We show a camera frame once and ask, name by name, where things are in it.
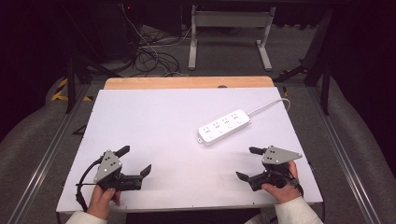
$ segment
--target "metal leg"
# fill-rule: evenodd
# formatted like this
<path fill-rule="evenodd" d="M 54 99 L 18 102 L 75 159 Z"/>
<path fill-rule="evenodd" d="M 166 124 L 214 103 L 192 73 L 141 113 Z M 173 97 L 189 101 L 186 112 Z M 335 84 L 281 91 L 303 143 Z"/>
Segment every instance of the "metal leg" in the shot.
<path fill-rule="evenodd" d="M 195 14 L 196 14 L 196 6 L 192 6 L 191 10 L 191 44 L 190 44 L 190 58 L 189 58 L 189 69 L 195 69 L 195 62 L 197 56 L 197 39 L 196 39 L 196 22 L 195 22 Z"/>
<path fill-rule="evenodd" d="M 289 77 L 294 77 L 299 73 L 298 71 L 301 68 L 308 70 L 308 75 L 305 78 L 305 83 L 307 83 L 307 81 L 312 82 L 310 80 L 316 79 L 316 77 L 312 77 L 315 76 L 316 72 L 311 73 L 311 70 L 313 69 L 314 66 L 316 66 L 317 63 L 320 63 L 319 54 L 322 51 L 321 47 L 324 38 L 326 37 L 327 29 L 329 28 L 331 19 L 332 19 L 332 8 L 329 8 L 326 11 L 326 13 L 323 15 L 323 18 L 321 19 L 318 28 L 315 31 L 314 38 L 312 39 L 311 44 L 309 45 L 309 48 L 305 54 L 303 61 L 301 62 L 301 65 L 298 66 L 297 68 L 294 68 L 285 75 L 275 78 L 274 81 L 281 82 L 288 79 Z"/>
<path fill-rule="evenodd" d="M 325 72 L 325 66 L 325 60 L 321 58 L 321 55 L 319 55 L 317 62 L 309 69 L 308 75 L 304 80 L 305 85 L 311 87 L 317 85 Z"/>
<path fill-rule="evenodd" d="M 262 36 L 262 40 L 257 40 L 257 47 L 259 48 L 260 55 L 262 56 L 262 63 L 264 64 L 265 71 L 272 71 L 272 65 L 270 59 L 268 58 L 267 51 L 265 50 L 265 43 L 267 42 L 268 35 L 270 33 L 271 24 L 275 16 L 275 7 L 271 7 L 269 16 L 265 20 L 265 29 Z"/>

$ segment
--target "power cord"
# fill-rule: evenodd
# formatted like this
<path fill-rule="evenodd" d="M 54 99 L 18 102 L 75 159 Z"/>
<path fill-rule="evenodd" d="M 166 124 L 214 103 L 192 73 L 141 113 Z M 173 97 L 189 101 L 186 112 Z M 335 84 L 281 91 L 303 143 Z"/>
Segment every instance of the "power cord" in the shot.
<path fill-rule="evenodd" d="M 171 40 L 171 42 L 168 42 L 165 44 L 165 45 L 170 45 L 170 44 L 174 44 L 180 40 L 180 36 L 169 35 L 168 33 L 159 31 L 159 30 L 150 31 L 150 32 L 146 33 L 142 27 L 142 31 L 143 31 L 142 36 L 146 38 L 146 40 L 150 43 L 150 45 L 152 47 L 156 46 L 155 44 L 158 44 L 160 42 L 165 42 L 165 41 Z"/>
<path fill-rule="evenodd" d="M 178 74 L 182 75 L 180 73 L 180 66 L 178 60 L 167 53 L 160 53 L 157 52 L 153 46 L 151 46 L 151 43 L 154 41 L 159 41 L 163 37 L 168 37 L 170 35 L 163 35 L 162 37 L 159 37 L 160 32 L 156 34 L 154 37 L 148 35 L 148 34 L 143 34 L 141 35 L 140 32 L 136 29 L 134 24 L 129 20 L 125 13 L 125 8 L 122 4 L 119 4 L 119 8 L 122 11 L 123 17 L 127 21 L 127 24 L 134 29 L 134 31 L 140 36 L 141 40 L 143 40 L 144 46 L 139 46 L 136 51 L 136 61 L 134 64 L 134 69 L 136 69 L 139 73 L 133 74 L 130 77 L 137 77 L 137 76 L 148 76 L 149 72 L 155 70 L 158 66 L 161 67 L 164 71 L 164 74 L 162 77 L 171 77 L 172 75 Z"/>
<path fill-rule="evenodd" d="M 161 44 L 161 45 L 151 45 L 152 48 L 158 48 L 158 47 L 169 47 L 169 46 L 176 46 L 178 44 L 180 44 L 181 42 L 183 42 L 185 39 L 189 39 L 189 37 L 187 37 L 187 35 L 190 33 L 191 27 L 190 29 L 187 30 L 186 34 L 180 38 L 180 37 L 176 37 L 176 38 L 160 38 L 158 40 L 153 40 L 151 43 L 158 43 L 158 42 L 163 42 L 169 39 L 175 39 L 174 41 L 170 42 L 170 43 L 166 43 L 166 44 Z"/>
<path fill-rule="evenodd" d="M 272 102 L 270 102 L 270 103 L 268 103 L 268 104 L 266 104 L 266 105 L 262 105 L 262 106 L 260 106 L 259 108 L 256 108 L 256 109 L 250 111 L 250 112 L 247 113 L 247 114 L 250 116 L 251 114 L 256 113 L 257 111 L 259 111 L 259 110 L 261 110 L 261 109 L 264 109 L 265 107 L 267 107 L 267 106 L 269 106 L 269 105 L 272 105 L 272 104 L 274 104 L 274 103 L 277 103 L 277 102 L 279 102 L 279 101 L 286 101 L 286 102 L 288 102 L 289 105 L 288 105 L 288 108 L 287 108 L 286 110 L 289 111 L 290 105 L 291 105 L 290 100 L 289 100 L 289 99 L 286 99 L 286 98 L 281 98 L 280 100 L 274 100 L 274 101 L 272 101 Z"/>
<path fill-rule="evenodd" d="M 76 30 L 78 31 L 78 33 L 80 34 L 80 36 L 84 39 L 84 41 L 87 43 L 87 45 L 90 47 L 90 49 L 92 50 L 93 54 L 95 55 L 95 57 L 97 57 L 100 61 L 102 62 L 106 62 L 106 59 L 102 58 L 97 51 L 95 50 L 95 48 L 93 47 L 92 43 L 88 40 L 87 36 L 84 35 L 84 33 L 79 29 L 77 23 L 75 22 L 75 20 L 73 19 L 72 15 L 70 14 L 70 12 L 66 9 L 66 7 L 59 2 L 59 5 L 61 6 L 61 8 L 63 9 L 63 11 L 67 14 L 68 18 L 70 19 L 70 21 L 73 23 L 74 27 L 76 28 Z M 111 72 L 114 73 L 118 73 L 121 72 L 125 69 L 127 69 L 128 67 L 130 67 L 132 64 L 134 63 L 133 60 L 130 60 L 127 64 L 119 67 L 119 68 L 114 68 L 114 69 L 109 69 Z M 102 73 L 96 71 L 96 70 L 91 70 L 90 72 L 92 72 L 94 75 L 100 75 Z"/>

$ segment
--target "wire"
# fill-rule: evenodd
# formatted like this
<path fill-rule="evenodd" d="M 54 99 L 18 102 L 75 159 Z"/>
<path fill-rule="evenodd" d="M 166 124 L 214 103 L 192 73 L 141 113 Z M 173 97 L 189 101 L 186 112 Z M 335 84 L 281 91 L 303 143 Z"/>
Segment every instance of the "wire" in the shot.
<path fill-rule="evenodd" d="M 150 50 L 139 48 L 136 54 L 136 64 L 134 65 L 134 68 L 140 73 L 131 75 L 131 77 L 143 74 L 146 77 L 149 72 L 156 69 L 157 66 L 164 70 L 162 77 L 170 77 L 174 74 L 183 75 L 180 73 L 180 64 L 174 56 L 161 52 L 157 52 L 157 55 L 158 60 L 156 63 L 152 63 L 156 56 Z"/>
<path fill-rule="evenodd" d="M 61 214 L 59 214 L 59 212 L 56 212 L 56 221 L 58 222 L 58 224 L 62 224 Z"/>
<path fill-rule="evenodd" d="M 147 38 L 146 40 L 151 44 L 151 46 L 152 46 L 152 44 L 167 41 L 167 40 L 173 40 L 167 44 L 173 44 L 173 43 L 176 43 L 178 40 L 180 40 L 180 36 L 169 35 L 168 33 L 159 31 L 159 30 L 145 33 L 145 31 L 143 30 L 143 27 L 142 27 L 142 31 L 143 31 L 142 36 Z"/>
<path fill-rule="evenodd" d="M 286 99 L 286 98 L 281 98 L 280 100 L 274 100 L 273 102 L 270 102 L 270 103 L 268 103 L 268 104 L 266 104 L 266 105 L 262 105 L 262 106 L 260 106 L 259 108 L 256 108 L 256 109 L 250 111 L 250 112 L 247 113 L 247 114 L 248 114 L 248 115 L 251 115 L 251 114 L 257 112 L 258 110 L 261 110 L 261 109 L 267 107 L 268 105 L 272 105 L 272 104 L 277 103 L 277 102 L 279 102 L 279 101 L 287 101 L 287 102 L 289 103 L 289 105 L 288 105 L 288 108 L 287 108 L 286 110 L 289 111 L 290 105 L 291 105 L 290 100 L 289 100 L 289 99 Z"/>
<path fill-rule="evenodd" d="M 92 50 L 92 52 L 94 53 L 94 55 L 102 62 L 107 62 L 106 59 L 104 59 L 102 56 L 100 56 L 98 54 L 98 52 L 96 51 L 96 49 L 93 47 L 92 43 L 88 40 L 87 36 L 84 35 L 84 33 L 79 29 L 77 23 L 75 22 L 75 20 L 73 19 L 72 15 L 70 14 L 70 12 L 66 9 L 66 7 L 59 2 L 59 5 L 61 6 L 61 8 L 64 10 L 64 12 L 67 14 L 67 16 L 69 17 L 70 21 L 73 23 L 73 25 L 75 26 L 76 30 L 78 31 L 78 33 L 82 36 L 82 38 L 84 39 L 84 41 L 88 44 L 88 46 L 90 47 L 90 49 Z M 130 67 L 132 64 L 134 63 L 133 60 L 130 60 L 128 63 L 126 63 L 125 65 L 119 67 L 119 68 L 114 68 L 114 69 L 109 69 L 111 72 L 114 73 L 118 73 L 121 72 L 125 69 L 127 69 L 128 67 Z M 102 73 L 96 71 L 96 70 L 91 70 L 91 72 L 94 75 L 101 75 Z"/>
<path fill-rule="evenodd" d="M 177 43 L 175 43 L 175 44 L 173 44 L 173 43 L 168 43 L 168 44 L 161 44 L 161 45 L 152 45 L 151 47 L 152 48 L 158 48 L 158 47 L 167 47 L 167 46 L 176 46 L 176 45 L 178 45 L 178 44 L 180 44 L 181 42 L 183 42 L 186 38 L 187 38 L 187 35 L 190 33 L 190 30 L 191 30 L 191 27 L 190 27 L 190 29 L 187 31 L 187 33 L 183 36 L 183 38 L 178 38 L 177 40 L 179 40 Z M 163 41 L 165 41 L 165 40 L 168 40 L 168 39 L 159 39 L 159 40 L 157 40 L 156 42 L 163 42 Z"/>
<path fill-rule="evenodd" d="M 296 181 L 297 184 L 294 185 L 294 187 L 300 191 L 301 196 L 304 197 L 304 189 L 303 187 L 300 185 L 300 182 L 298 181 L 298 179 L 296 177 L 294 177 L 294 175 L 291 173 L 291 171 L 288 169 L 289 174 L 291 175 L 291 178 L 289 179 L 289 181 Z"/>
<path fill-rule="evenodd" d="M 126 16 L 126 13 L 125 13 L 125 9 L 124 9 L 124 7 L 123 7 L 123 4 L 119 4 L 119 7 L 120 7 L 120 9 L 121 9 L 121 11 L 122 11 L 122 13 L 123 13 L 125 19 L 129 22 L 130 25 L 132 25 L 132 27 L 134 27 L 134 30 L 136 31 L 136 33 L 140 36 L 140 38 L 142 38 L 143 41 L 146 42 L 146 44 L 151 48 L 151 50 L 154 51 L 155 55 L 157 56 L 157 57 L 156 57 L 156 63 L 157 63 L 157 62 L 158 62 L 158 53 L 157 53 L 157 51 L 155 51 L 155 49 L 151 47 L 151 45 L 149 44 L 149 42 L 146 41 L 146 39 L 139 33 L 139 31 L 137 31 L 136 27 L 134 26 L 134 23 L 131 22 L 131 21 L 128 19 L 128 17 Z"/>
<path fill-rule="evenodd" d="M 79 180 L 79 183 L 76 184 L 76 186 L 77 186 L 76 199 L 77 199 L 78 203 L 81 205 L 81 207 L 82 207 L 82 209 L 84 210 L 84 212 L 87 212 L 88 206 L 87 206 L 87 204 L 85 203 L 84 197 L 82 196 L 82 193 L 81 193 L 81 187 L 84 186 L 84 185 L 86 185 L 86 184 L 83 184 L 82 182 L 84 181 L 85 176 L 86 176 L 86 175 L 90 172 L 90 170 L 93 168 L 93 166 L 99 164 L 99 163 L 102 161 L 102 159 L 103 159 L 103 156 L 102 156 L 101 158 L 99 158 L 99 160 L 94 161 L 94 162 L 90 165 L 90 167 L 88 167 L 88 169 L 84 172 L 84 174 L 82 175 L 81 179 Z"/>
<path fill-rule="evenodd" d="M 81 186 L 84 186 L 84 185 L 96 185 L 95 183 L 83 183 L 83 184 L 81 184 Z"/>

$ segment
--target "person's hand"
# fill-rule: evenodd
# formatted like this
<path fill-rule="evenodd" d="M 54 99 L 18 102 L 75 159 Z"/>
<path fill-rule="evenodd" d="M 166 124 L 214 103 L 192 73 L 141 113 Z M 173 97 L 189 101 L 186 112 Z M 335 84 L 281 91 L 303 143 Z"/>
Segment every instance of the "person's hand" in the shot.
<path fill-rule="evenodd" d="M 298 179 L 296 163 L 294 163 L 294 161 L 289 161 L 288 164 L 292 176 Z M 265 189 L 268 193 L 274 196 L 278 203 L 287 203 L 300 197 L 300 191 L 290 184 L 286 185 L 282 189 L 272 186 L 271 184 L 262 184 L 262 189 Z"/>
<path fill-rule="evenodd" d="M 112 201 L 113 196 L 115 196 L 113 202 L 115 202 L 117 206 L 120 206 L 120 191 L 116 192 L 114 189 L 102 190 L 101 187 L 96 185 L 92 192 L 90 206 L 88 207 L 87 213 L 94 217 L 106 220 L 110 214 L 108 204 Z"/>

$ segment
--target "power strip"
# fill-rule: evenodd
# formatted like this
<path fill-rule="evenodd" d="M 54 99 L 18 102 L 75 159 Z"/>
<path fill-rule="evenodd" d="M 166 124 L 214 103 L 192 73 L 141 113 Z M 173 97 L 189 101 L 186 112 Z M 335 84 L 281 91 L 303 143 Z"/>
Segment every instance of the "power strip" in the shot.
<path fill-rule="evenodd" d="M 198 142 L 206 147 L 211 146 L 219 140 L 245 128 L 250 123 L 248 114 L 241 109 L 237 109 L 199 128 Z"/>

